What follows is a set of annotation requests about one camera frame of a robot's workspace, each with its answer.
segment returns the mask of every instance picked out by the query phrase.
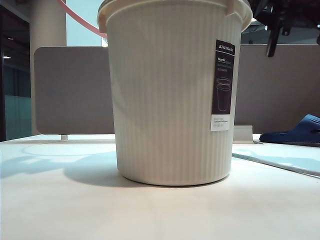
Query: white column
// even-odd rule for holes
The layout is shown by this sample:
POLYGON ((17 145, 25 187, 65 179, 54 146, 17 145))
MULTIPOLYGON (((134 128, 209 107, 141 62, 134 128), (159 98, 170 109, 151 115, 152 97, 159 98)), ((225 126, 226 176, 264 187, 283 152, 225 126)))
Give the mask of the white column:
POLYGON ((40 47, 67 45, 66 13, 56 0, 32 0, 30 12, 30 72, 32 134, 36 129, 34 53, 40 47))

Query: black label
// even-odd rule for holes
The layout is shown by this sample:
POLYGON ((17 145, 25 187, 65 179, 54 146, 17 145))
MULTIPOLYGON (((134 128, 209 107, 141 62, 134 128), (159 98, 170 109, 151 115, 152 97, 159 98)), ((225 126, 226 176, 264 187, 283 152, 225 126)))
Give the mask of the black label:
POLYGON ((216 41, 215 73, 213 84, 213 115, 229 115, 234 76, 236 46, 225 41, 216 41))

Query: white sticker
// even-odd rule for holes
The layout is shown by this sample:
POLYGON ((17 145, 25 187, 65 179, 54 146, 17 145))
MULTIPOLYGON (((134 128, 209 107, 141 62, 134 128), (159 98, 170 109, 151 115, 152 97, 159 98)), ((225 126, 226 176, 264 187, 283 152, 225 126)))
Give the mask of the white sticker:
POLYGON ((211 131, 226 131, 230 129, 230 114, 211 115, 211 131))

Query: gray partition panel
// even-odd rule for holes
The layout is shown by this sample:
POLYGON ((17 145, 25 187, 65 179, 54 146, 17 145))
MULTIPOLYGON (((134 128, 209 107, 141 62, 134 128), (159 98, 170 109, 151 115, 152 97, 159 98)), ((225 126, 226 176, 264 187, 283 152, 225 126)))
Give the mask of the gray partition panel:
POLYGON ((320 117, 320 46, 242 45, 235 124, 254 133, 287 131, 306 115, 320 117))
POLYGON ((41 47, 34 74, 40 133, 114 133, 108 48, 41 47))
MULTIPOLYGON (((293 128, 320 117, 320 47, 242 45, 236 125, 255 133, 293 128)), ((114 133, 108 49, 43 47, 35 55, 36 126, 42 134, 114 133)))

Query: glass door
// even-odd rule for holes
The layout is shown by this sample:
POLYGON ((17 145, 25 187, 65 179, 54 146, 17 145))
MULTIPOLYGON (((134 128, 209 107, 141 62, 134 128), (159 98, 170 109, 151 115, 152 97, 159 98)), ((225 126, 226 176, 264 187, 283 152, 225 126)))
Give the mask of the glass door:
POLYGON ((31 136, 29 23, 1 11, 1 141, 31 136))

